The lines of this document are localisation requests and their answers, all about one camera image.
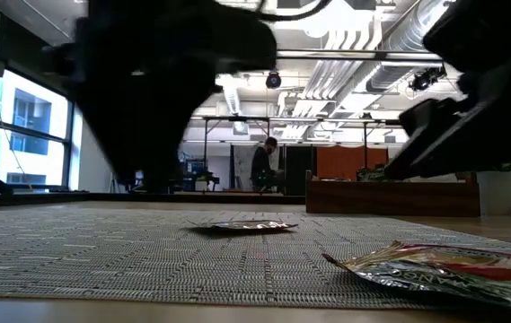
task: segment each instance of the snack wrapper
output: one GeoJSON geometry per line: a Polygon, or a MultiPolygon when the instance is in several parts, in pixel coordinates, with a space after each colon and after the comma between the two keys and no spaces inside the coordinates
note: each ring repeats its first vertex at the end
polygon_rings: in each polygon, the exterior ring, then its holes
{"type": "Polygon", "coordinates": [[[511,307],[511,255],[395,241],[370,255],[328,261],[384,286],[408,291],[446,292],[511,307]]]}
{"type": "Polygon", "coordinates": [[[220,230],[283,230],[295,228],[297,224],[284,223],[282,221],[254,220],[254,221],[231,221],[224,223],[202,223],[201,228],[220,230]]]}

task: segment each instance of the orange panel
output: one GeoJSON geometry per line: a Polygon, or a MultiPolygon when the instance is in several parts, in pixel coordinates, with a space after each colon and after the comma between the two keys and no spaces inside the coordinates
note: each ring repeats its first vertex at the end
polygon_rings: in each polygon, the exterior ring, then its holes
{"type": "MultiPolygon", "coordinates": [[[[357,179],[357,170],[364,167],[364,147],[320,147],[317,148],[317,176],[320,178],[357,179]]],[[[389,161],[387,149],[369,148],[367,166],[389,161]]]]}

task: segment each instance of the exposed ductwork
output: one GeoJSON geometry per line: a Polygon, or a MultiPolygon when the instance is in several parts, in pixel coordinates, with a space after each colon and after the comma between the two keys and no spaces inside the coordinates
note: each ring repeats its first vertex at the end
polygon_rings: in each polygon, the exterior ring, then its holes
{"type": "MultiPolygon", "coordinates": [[[[345,37],[345,31],[329,31],[329,37],[327,38],[327,44],[325,45],[325,49],[338,49],[338,46],[336,44],[341,36],[345,37]]],[[[313,91],[316,88],[317,83],[324,75],[324,66],[327,63],[328,63],[327,61],[320,60],[315,65],[315,68],[313,69],[313,74],[311,75],[311,78],[309,79],[309,82],[307,83],[303,91],[304,98],[312,97],[313,91]]]]}
{"type": "MultiPolygon", "coordinates": [[[[381,39],[383,37],[383,27],[381,25],[381,19],[376,14],[373,17],[373,22],[371,23],[370,29],[369,26],[365,26],[363,30],[360,31],[360,37],[353,47],[355,50],[366,49],[373,50],[379,45],[381,39]]],[[[348,79],[353,75],[353,73],[359,68],[361,62],[357,61],[345,61],[340,62],[341,68],[340,73],[333,77],[333,81],[331,82],[331,86],[327,89],[324,89],[322,96],[327,99],[332,99],[337,92],[345,85],[348,79]]]]}
{"type": "MultiPolygon", "coordinates": [[[[421,0],[393,34],[381,44],[380,49],[425,51],[422,45],[423,37],[446,11],[446,2],[447,0],[421,0]]],[[[345,86],[339,99],[344,99],[351,92],[387,92],[408,76],[413,68],[412,65],[404,64],[364,63],[357,69],[351,82],[345,86]]]]}
{"type": "MultiPolygon", "coordinates": [[[[232,85],[226,85],[223,87],[223,95],[229,113],[233,116],[241,116],[241,103],[239,101],[239,93],[237,87],[232,85]]],[[[236,135],[248,135],[249,128],[244,122],[236,121],[233,123],[233,133],[236,135]]]]}

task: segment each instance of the wooden table surface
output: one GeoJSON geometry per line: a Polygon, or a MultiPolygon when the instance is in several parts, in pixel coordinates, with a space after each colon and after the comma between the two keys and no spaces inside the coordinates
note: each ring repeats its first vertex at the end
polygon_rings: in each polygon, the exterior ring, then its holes
{"type": "MultiPolygon", "coordinates": [[[[161,210],[228,210],[303,212],[303,205],[193,205],[128,202],[82,202],[18,208],[118,208],[161,210]]],[[[511,242],[511,216],[494,218],[397,217],[448,230],[461,231],[511,242]]],[[[116,323],[116,322],[265,322],[265,323],[417,323],[417,322],[511,322],[511,310],[488,312],[432,310],[323,310],[263,307],[178,305],[126,301],[0,300],[0,322],[9,323],[116,323]]]]}

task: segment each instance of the security camera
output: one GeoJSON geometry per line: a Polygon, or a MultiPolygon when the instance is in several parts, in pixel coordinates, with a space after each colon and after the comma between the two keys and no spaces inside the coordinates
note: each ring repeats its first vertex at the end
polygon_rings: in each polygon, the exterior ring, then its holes
{"type": "Polygon", "coordinates": [[[265,84],[267,85],[268,89],[276,89],[281,86],[281,76],[279,76],[279,72],[270,71],[265,84]]]}

